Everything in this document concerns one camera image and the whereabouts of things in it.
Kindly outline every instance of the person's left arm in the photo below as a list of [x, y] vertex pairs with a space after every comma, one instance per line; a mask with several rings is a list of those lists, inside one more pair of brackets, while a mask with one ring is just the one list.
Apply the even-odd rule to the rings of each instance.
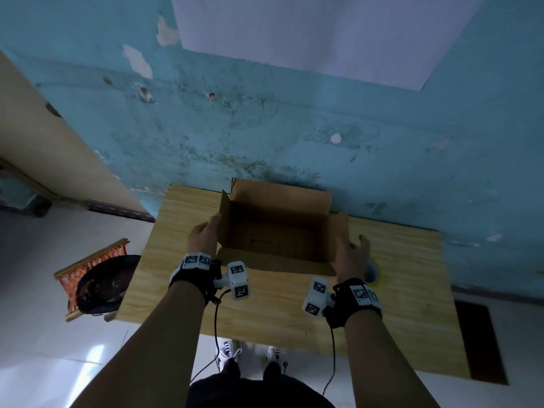
[[[187, 252], [215, 258], [219, 219], [195, 226]], [[199, 288], [175, 282], [72, 408], [185, 407], [204, 306]]]

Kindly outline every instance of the tiled floor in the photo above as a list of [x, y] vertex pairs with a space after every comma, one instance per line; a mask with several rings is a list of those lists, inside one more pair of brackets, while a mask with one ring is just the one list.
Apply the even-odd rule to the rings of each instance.
[[[65, 408], [99, 372], [137, 325], [84, 315], [64, 322], [66, 296], [53, 273], [127, 237], [141, 253], [152, 224], [92, 212], [52, 209], [43, 219], [0, 212], [0, 406]], [[544, 311], [482, 300], [490, 307], [510, 387], [419, 373], [443, 408], [541, 406], [544, 394]], [[263, 345], [243, 344], [241, 369], [262, 376]], [[193, 374], [214, 356], [214, 338], [201, 336]], [[287, 373], [322, 391], [332, 360], [290, 352]], [[216, 372], [212, 364], [201, 377]], [[354, 406], [349, 366], [337, 360], [326, 396]]]

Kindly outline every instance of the wristband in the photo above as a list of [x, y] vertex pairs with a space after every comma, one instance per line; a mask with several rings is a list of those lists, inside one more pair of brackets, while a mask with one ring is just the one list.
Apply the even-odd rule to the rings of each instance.
[[213, 281], [221, 278], [221, 261], [212, 260], [206, 253], [187, 253], [170, 276], [170, 288], [177, 281], [187, 281], [199, 288], [204, 297], [204, 306], [210, 302], [217, 292]]
[[382, 318], [376, 294], [361, 279], [350, 278], [332, 288], [335, 291], [332, 295], [335, 305], [323, 309], [323, 316], [331, 329], [344, 327], [348, 318], [362, 309], [370, 309]]

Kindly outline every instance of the open cardboard box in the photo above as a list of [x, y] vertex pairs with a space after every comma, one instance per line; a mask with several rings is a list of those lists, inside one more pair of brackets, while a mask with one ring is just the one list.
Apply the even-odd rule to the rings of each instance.
[[336, 235], [348, 215], [330, 213], [332, 195], [283, 184], [233, 179], [221, 196], [217, 258], [252, 269], [333, 276]]

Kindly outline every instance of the black cable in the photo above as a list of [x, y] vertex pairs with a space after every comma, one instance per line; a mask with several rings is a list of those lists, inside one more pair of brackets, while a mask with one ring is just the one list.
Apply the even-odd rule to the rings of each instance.
[[335, 333], [332, 332], [332, 328], [331, 328], [331, 336], [332, 336], [332, 375], [329, 382], [327, 383], [327, 385], [325, 385], [325, 388], [323, 389], [322, 396], [325, 396], [325, 391], [327, 390], [327, 387], [331, 383], [332, 379], [335, 377], [335, 373], [336, 373]]
[[202, 368], [200, 371], [197, 372], [197, 374], [191, 379], [191, 382], [189, 383], [189, 385], [191, 385], [193, 383], [195, 378], [198, 377], [202, 373], [202, 371], [204, 371], [211, 364], [213, 364], [215, 362], [215, 360], [217, 359], [217, 357], [219, 356], [219, 342], [217, 341], [217, 311], [219, 309], [219, 304], [221, 303], [221, 299], [223, 298], [223, 296], [225, 294], [228, 294], [230, 291], [231, 291], [230, 289], [227, 289], [226, 291], [224, 291], [221, 294], [221, 296], [219, 297], [219, 302], [217, 302], [217, 305], [215, 305], [215, 316], [213, 318], [213, 330], [214, 330], [214, 334], [215, 334], [215, 346], [217, 347], [217, 354], [215, 355], [214, 359], [212, 359], [210, 361], [209, 364], [207, 364], [204, 368]]

